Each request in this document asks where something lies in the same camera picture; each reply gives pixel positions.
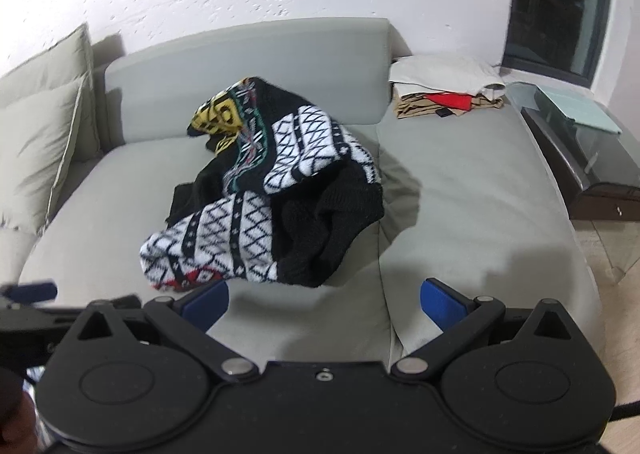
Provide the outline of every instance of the knit sweater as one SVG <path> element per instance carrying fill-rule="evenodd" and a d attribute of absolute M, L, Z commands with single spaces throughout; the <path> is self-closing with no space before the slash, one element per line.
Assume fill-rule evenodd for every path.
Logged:
<path fill-rule="evenodd" d="M 308 100 L 259 78 L 203 104 L 188 134 L 217 156 L 178 185 L 167 230 L 140 250 L 155 288 L 214 278 L 316 287 L 383 215 L 373 159 Z"/>

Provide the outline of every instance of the dark wooden drawer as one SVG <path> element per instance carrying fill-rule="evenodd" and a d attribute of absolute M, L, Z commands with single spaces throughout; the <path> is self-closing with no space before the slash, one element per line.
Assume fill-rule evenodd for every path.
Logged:
<path fill-rule="evenodd" d="M 640 221 L 640 200 L 580 194 L 569 204 L 568 212 L 576 220 Z"/>

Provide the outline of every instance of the throw pillow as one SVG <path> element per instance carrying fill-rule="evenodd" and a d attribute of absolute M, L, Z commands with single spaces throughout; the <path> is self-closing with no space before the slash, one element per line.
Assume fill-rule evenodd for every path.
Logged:
<path fill-rule="evenodd" d="M 0 227 L 42 234 L 65 181 L 87 75 L 0 108 Z"/>
<path fill-rule="evenodd" d="M 95 117 L 93 71 L 94 54 L 88 29 L 80 25 L 51 48 L 31 57 L 0 78 L 0 110 L 20 98 L 52 90 L 87 75 L 91 94 L 82 96 L 80 127 L 74 160 L 85 161 L 101 155 Z"/>

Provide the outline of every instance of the black tag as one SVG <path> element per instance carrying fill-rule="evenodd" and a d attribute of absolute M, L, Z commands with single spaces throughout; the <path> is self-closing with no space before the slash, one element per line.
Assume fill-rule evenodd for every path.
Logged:
<path fill-rule="evenodd" d="M 439 108 L 439 109 L 436 109 L 436 114 L 439 117 L 444 118 L 445 116 L 449 116 L 450 114 L 453 114 L 453 111 L 451 111 L 449 108 Z"/>

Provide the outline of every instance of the seat cushion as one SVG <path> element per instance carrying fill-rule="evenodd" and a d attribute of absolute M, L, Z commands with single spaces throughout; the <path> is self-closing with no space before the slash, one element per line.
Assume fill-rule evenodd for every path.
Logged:
<path fill-rule="evenodd" d="M 377 155 L 375 127 L 362 143 Z M 362 134 L 356 128 L 356 135 Z M 50 277 L 56 304 L 158 295 L 142 274 L 143 241 L 164 227 L 174 186 L 211 159 L 205 138 L 128 144 L 107 154 L 73 192 L 28 259 L 21 282 Z M 209 333 L 263 365 L 281 360 L 382 360 L 395 337 L 378 267 L 378 225 L 359 235 L 334 276 L 317 289 L 229 282 L 229 311 Z"/>
<path fill-rule="evenodd" d="M 520 113 L 506 106 L 397 120 L 390 111 L 378 138 L 386 207 L 380 269 L 406 350 L 440 333 L 420 310 L 427 277 L 512 307 L 558 299 L 602 350 L 593 276 Z"/>
<path fill-rule="evenodd" d="M 24 262 L 37 240 L 33 234 L 0 228 L 0 285 L 18 282 Z"/>
<path fill-rule="evenodd" d="M 181 136 L 207 99 L 242 77 L 262 77 L 343 124 L 376 124 L 390 100 L 389 41 L 389 21 L 376 17 L 276 20 L 180 37 L 109 64 L 98 118 L 113 146 Z"/>

